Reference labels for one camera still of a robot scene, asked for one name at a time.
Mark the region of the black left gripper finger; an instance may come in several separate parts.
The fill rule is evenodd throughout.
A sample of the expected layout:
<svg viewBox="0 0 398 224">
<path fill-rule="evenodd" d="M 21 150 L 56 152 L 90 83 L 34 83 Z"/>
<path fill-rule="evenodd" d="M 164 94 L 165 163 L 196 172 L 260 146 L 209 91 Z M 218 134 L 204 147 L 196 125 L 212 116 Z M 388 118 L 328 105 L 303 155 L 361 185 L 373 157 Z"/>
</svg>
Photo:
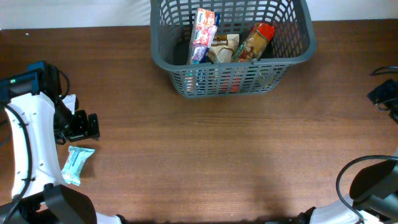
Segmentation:
<svg viewBox="0 0 398 224">
<path fill-rule="evenodd" d="M 99 139 L 100 129 L 99 129 L 98 116 L 96 113 L 88 115 L 88 126 L 89 126 L 88 129 L 89 138 Z"/>
<path fill-rule="evenodd" d="M 72 119 L 72 141 L 88 137 L 88 118 L 85 110 L 76 111 Z"/>
</svg>

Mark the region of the teal snack packet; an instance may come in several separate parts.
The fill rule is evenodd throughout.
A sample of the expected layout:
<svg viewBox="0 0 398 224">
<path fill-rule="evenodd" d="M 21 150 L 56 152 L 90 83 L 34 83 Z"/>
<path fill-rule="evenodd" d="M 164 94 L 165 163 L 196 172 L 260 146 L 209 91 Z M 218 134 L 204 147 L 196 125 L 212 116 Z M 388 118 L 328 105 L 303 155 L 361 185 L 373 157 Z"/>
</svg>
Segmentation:
<svg viewBox="0 0 398 224">
<path fill-rule="evenodd" d="M 95 152 L 94 149 L 84 147 L 68 147 L 68 158 L 61 171 L 67 184 L 79 186 L 81 184 L 80 174 L 86 160 Z"/>
</svg>

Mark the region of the grey plastic lattice basket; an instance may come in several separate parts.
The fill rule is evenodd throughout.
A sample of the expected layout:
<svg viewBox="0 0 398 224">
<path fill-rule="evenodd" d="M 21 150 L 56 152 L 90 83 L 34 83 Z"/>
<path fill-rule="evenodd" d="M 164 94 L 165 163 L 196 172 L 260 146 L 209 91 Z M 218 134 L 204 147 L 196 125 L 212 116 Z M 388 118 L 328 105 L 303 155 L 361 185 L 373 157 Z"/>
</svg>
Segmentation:
<svg viewBox="0 0 398 224">
<path fill-rule="evenodd" d="M 152 0 L 151 54 L 186 98 L 261 94 L 272 90 L 298 63 L 309 60 L 317 41 L 305 0 L 223 1 Z M 248 63 L 188 65 L 188 48 L 198 8 L 220 15 L 217 33 L 238 34 L 243 41 L 255 24 L 275 27 L 275 34 L 258 60 Z"/>
</svg>

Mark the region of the red spaghetti packet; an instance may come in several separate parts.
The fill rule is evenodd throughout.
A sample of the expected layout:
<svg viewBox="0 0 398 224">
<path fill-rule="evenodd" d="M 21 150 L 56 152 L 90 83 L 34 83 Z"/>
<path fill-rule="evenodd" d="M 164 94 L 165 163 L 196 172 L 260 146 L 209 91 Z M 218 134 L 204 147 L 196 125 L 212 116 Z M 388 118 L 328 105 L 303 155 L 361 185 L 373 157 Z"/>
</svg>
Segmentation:
<svg viewBox="0 0 398 224">
<path fill-rule="evenodd" d="M 233 63 L 249 63 L 260 59 L 267 45 L 272 40 L 275 33 L 275 27 L 264 22 L 254 25 L 247 38 L 236 49 L 231 61 Z M 240 89 L 241 82 L 247 78 L 254 81 L 254 67 L 238 67 L 234 73 L 230 92 L 237 93 Z"/>
</svg>

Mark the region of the beige brown snack pouch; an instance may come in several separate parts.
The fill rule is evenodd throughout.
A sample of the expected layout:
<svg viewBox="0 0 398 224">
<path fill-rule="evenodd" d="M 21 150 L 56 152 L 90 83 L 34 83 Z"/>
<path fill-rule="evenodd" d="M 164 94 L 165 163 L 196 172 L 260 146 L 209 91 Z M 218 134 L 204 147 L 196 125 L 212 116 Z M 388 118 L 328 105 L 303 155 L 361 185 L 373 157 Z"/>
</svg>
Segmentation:
<svg viewBox="0 0 398 224">
<path fill-rule="evenodd" d="M 207 57 L 213 63 L 230 63 L 239 45 L 239 34 L 215 35 Z"/>
</svg>

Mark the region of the Kleenex tissue multipack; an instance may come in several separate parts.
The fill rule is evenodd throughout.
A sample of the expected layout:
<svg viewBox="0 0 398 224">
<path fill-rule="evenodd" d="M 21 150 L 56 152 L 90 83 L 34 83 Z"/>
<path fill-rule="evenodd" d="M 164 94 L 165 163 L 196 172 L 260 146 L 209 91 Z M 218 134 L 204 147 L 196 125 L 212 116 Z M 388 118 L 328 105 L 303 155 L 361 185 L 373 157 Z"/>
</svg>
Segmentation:
<svg viewBox="0 0 398 224">
<path fill-rule="evenodd" d="M 219 22 L 220 14 L 203 8 L 196 10 L 188 48 L 187 65 L 206 62 L 206 55 L 215 37 Z"/>
</svg>

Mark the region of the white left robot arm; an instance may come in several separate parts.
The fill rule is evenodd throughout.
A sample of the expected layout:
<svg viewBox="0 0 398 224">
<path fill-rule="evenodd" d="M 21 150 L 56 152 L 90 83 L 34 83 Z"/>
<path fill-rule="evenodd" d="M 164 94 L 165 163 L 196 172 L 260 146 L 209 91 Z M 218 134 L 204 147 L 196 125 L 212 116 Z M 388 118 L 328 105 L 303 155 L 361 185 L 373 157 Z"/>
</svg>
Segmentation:
<svg viewBox="0 0 398 224">
<path fill-rule="evenodd" d="M 62 175 L 57 146 L 100 137 L 97 114 L 79 110 L 77 97 L 62 91 L 64 76 L 39 61 L 1 80 L 15 162 L 12 201 L 1 206 L 1 223 L 127 223 L 122 215 L 98 213 Z"/>
</svg>

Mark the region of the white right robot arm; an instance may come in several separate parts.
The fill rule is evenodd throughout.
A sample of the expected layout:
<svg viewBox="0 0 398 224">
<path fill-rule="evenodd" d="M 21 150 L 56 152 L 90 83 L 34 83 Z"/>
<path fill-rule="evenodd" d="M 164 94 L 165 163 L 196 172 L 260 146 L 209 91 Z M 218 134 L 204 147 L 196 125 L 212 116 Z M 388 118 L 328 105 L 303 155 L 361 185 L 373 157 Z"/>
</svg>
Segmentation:
<svg viewBox="0 0 398 224">
<path fill-rule="evenodd" d="M 353 179 L 349 195 L 342 196 L 340 182 L 351 166 L 370 160 L 380 162 L 361 169 Z M 336 178 L 339 200 L 325 207 L 311 208 L 291 223 L 397 223 L 397 153 L 392 156 L 359 157 L 339 172 Z"/>
</svg>

